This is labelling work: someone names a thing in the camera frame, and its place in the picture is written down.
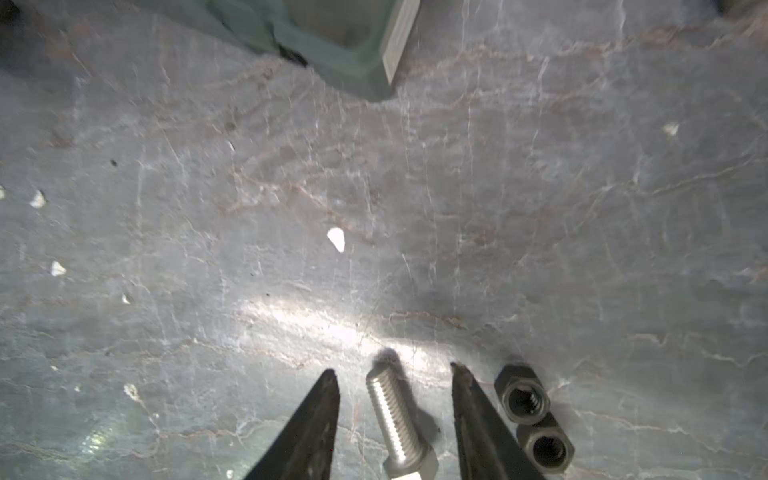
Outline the silver bolt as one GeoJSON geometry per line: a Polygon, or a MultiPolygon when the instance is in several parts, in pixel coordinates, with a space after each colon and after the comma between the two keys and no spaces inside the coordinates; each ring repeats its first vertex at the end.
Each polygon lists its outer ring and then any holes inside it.
{"type": "Polygon", "coordinates": [[[377,364],[366,376],[388,457],[383,468],[389,479],[435,479],[439,469],[432,446],[416,429],[394,369],[377,364]]]}

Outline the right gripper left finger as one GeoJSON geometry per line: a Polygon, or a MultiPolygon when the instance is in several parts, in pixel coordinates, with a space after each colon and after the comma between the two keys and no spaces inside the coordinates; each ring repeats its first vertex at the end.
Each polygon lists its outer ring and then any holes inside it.
{"type": "Polygon", "coordinates": [[[328,480],[339,406],[337,375],[326,369],[245,479],[328,480]]]}

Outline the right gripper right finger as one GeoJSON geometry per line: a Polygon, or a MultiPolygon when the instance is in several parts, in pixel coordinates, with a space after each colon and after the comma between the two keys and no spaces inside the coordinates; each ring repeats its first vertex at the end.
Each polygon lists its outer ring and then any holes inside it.
{"type": "Polygon", "coordinates": [[[535,480],[528,459],[471,371],[451,364],[454,426],[463,480],[535,480]]]}

